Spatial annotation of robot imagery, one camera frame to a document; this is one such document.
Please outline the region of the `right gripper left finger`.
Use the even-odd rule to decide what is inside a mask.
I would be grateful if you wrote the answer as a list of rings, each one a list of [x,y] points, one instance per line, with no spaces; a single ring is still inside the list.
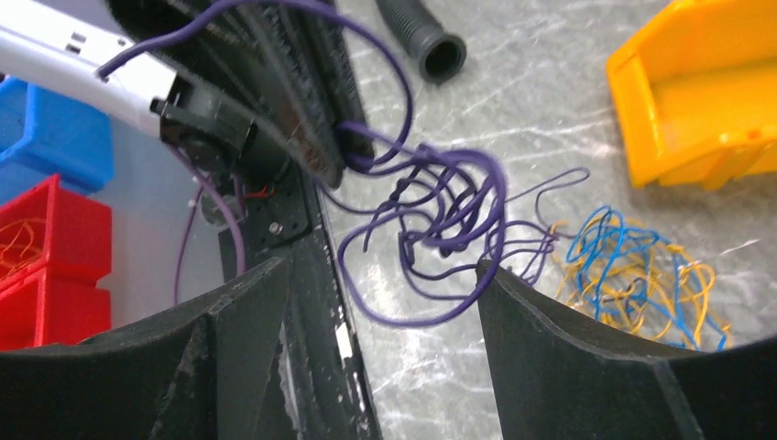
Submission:
[[[290,422],[277,352],[290,264],[77,345],[1,356],[4,439],[272,439]]]

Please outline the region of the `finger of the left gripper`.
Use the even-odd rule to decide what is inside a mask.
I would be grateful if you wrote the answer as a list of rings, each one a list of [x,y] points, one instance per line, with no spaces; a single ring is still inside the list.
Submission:
[[[262,185],[290,166],[337,188],[374,150],[340,129],[365,118],[332,1],[111,1],[135,41],[105,65],[116,78],[149,55],[171,89],[149,111],[161,141],[194,167]]]

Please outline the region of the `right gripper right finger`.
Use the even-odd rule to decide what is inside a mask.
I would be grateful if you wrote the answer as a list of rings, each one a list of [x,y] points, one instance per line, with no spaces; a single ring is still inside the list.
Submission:
[[[507,439],[773,439],[776,341],[716,353],[629,335],[484,260],[478,309]]]

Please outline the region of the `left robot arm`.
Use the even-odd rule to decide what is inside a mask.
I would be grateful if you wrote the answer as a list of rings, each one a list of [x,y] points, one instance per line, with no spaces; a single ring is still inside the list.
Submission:
[[[1,4],[1,70],[91,105],[195,167],[339,186],[372,144],[331,1],[110,1],[121,34],[39,1]]]

